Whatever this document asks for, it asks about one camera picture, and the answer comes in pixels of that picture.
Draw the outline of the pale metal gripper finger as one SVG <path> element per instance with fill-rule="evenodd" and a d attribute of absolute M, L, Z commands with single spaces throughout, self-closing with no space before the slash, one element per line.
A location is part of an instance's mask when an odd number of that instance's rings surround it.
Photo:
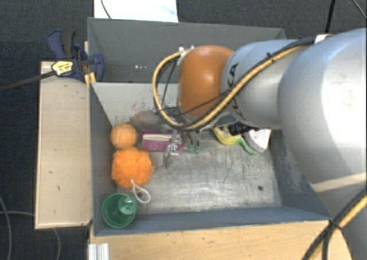
<path fill-rule="evenodd" d="M 167 168 L 170 168 L 174 160 L 179 156 L 178 145 L 169 145 L 169 150 L 167 153 Z"/>
<path fill-rule="evenodd" d="M 163 155 L 163 167 L 169 169 L 172 164 L 171 161 L 171 145 L 166 147 L 165 153 Z"/>

